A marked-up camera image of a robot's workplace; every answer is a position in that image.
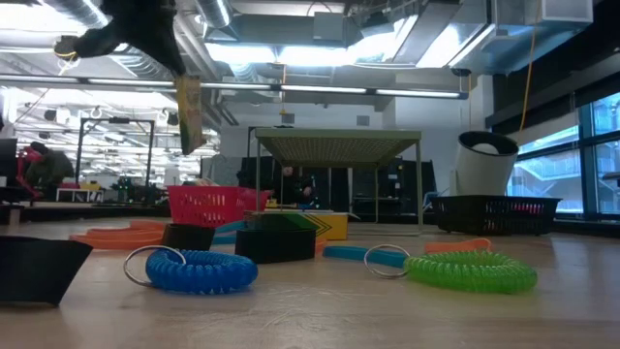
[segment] black plastic basket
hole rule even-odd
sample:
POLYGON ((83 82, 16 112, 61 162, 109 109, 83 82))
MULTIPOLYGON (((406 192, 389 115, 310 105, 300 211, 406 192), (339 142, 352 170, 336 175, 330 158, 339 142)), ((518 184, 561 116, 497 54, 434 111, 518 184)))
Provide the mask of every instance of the black plastic basket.
POLYGON ((560 201, 488 195, 431 198, 439 229, 479 236, 547 234, 560 201))

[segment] key ring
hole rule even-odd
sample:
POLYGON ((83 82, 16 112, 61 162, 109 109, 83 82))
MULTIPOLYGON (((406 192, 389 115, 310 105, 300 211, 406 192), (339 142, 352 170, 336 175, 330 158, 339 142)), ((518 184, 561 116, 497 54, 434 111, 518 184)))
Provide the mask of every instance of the key ring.
POLYGON ((380 245, 377 245, 377 246, 375 246, 373 248, 368 249, 368 251, 366 251, 366 254, 364 254, 364 265, 366 266, 366 268, 370 272, 372 272, 373 274, 375 274, 375 275, 377 275, 379 277, 382 277, 382 278, 386 278, 386 279, 395 279, 395 278, 399 278, 399 277, 403 277, 403 276, 407 275, 407 271, 406 270, 404 270, 402 272, 399 272, 397 274, 390 274, 390 273, 378 271, 378 270, 376 270, 374 268, 370 268, 368 266, 368 256, 374 250, 377 250, 377 249, 380 249, 380 248, 392 248, 392 249, 395 249, 395 250, 399 250, 399 251, 403 252, 405 254, 405 256, 407 256, 407 258, 411 257, 409 252, 407 252, 404 248, 402 248, 400 246, 396 246, 396 245, 392 245, 392 244, 380 244, 380 245))
POLYGON ((140 252, 146 251, 146 250, 157 250, 157 249, 167 249, 170 252, 174 252, 181 259, 182 264, 187 264, 187 261, 185 260, 185 256, 183 256, 181 254, 181 252, 175 250, 174 248, 170 248, 170 247, 167 247, 167 246, 164 246, 164 245, 150 245, 150 246, 141 247, 141 248, 133 251, 132 253, 129 254, 129 256, 127 256, 127 258, 125 258, 125 263, 123 263, 123 271, 125 271, 125 276, 127 276, 127 278, 129 278, 133 282, 139 284, 140 286, 153 287, 153 284, 150 281, 140 280, 140 279, 136 278, 135 276, 133 276, 129 272, 129 269, 127 268, 127 265, 129 264, 129 261, 132 258, 134 258, 134 256, 139 254, 140 252))

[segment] red plastic basket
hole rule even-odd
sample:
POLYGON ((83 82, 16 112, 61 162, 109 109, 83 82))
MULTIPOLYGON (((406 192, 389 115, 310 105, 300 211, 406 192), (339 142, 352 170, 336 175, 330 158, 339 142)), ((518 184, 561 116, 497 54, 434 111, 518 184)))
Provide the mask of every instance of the red plastic basket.
MULTIPOLYGON (((206 228, 243 219, 245 210, 256 210, 256 190, 227 186, 169 186, 172 221, 206 228)), ((269 192, 261 193, 264 210, 269 192)))

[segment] blue coiled keychain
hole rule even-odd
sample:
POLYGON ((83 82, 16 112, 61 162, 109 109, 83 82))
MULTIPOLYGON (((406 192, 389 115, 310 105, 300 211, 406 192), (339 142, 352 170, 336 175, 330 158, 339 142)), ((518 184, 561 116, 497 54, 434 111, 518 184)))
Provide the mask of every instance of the blue coiled keychain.
POLYGON ((245 257, 211 251, 177 251, 166 246, 135 250, 127 256, 123 268, 125 275, 141 286, 196 295, 238 291, 249 286, 259 274, 256 264, 245 257), (149 249, 159 250, 146 260, 150 282, 136 279, 127 269, 136 254, 149 249))

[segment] black container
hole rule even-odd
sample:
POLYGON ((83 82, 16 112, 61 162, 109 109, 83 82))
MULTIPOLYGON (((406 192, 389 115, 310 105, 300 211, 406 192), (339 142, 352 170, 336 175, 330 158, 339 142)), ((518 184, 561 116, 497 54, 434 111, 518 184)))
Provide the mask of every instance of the black container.
POLYGON ((301 261, 314 258, 317 231, 240 230, 236 232, 234 254, 256 264, 301 261))
POLYGON ((77 241, 0 237, 0 303, 58 305, 92 249, 77 241))
POLYGON ((431 198, 439 229, 479 236, 547 234, 560 201, 487 195, 431 198))
POLYGON ((208 251, 213 242, 215 229, 189 224, 168 224, 162 243, 167 247, 208 251))

